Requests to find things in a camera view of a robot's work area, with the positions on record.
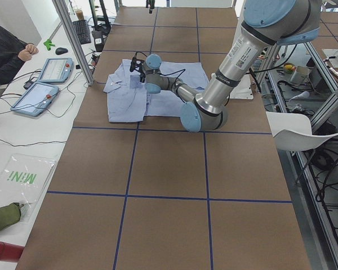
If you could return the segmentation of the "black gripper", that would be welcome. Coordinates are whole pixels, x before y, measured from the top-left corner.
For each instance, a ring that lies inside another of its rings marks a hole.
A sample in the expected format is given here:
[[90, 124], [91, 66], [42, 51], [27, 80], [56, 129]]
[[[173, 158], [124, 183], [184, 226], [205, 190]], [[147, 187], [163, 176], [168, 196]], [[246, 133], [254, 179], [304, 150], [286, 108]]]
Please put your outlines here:
[[140, 82], [144, 83], [145, 82], [145, 77], [146, 77], [146, 73], [143, 69], [143, 64], [145, 63], [144, 60], [138, 59], [137, 58], [137, 67], [134, 71], [137, 71], [140, 74]]

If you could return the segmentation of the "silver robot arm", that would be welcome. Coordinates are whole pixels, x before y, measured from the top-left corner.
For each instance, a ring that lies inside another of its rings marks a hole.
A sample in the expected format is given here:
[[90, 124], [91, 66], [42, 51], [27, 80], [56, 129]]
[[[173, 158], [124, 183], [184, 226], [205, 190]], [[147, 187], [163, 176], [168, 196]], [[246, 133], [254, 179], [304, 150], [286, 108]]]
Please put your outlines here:
[[221, 128], [228, 119], [225, 103], [264, 48], [300, 44], [316, 39], [319, 33], [321, 1], [246, 1], [241, 33], [203, 92], [179, 78], [164, 76], [161, 58], [133, 57], [130, 71], [138, 71], [150, 94], [171, 91], [183, 101], [180, 120], [190, 132]]

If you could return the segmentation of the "person's hand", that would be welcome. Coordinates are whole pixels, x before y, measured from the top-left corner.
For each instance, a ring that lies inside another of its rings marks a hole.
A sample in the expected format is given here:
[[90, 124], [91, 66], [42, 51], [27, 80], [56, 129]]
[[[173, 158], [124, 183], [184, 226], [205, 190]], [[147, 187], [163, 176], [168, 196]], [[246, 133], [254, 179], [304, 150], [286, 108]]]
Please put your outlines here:
[[24, 62], [32, 59], [32, 56], [38, 53], [38, 48], [32, 44], [28, 43], [23, 50], [18, 54], [18, 58]]

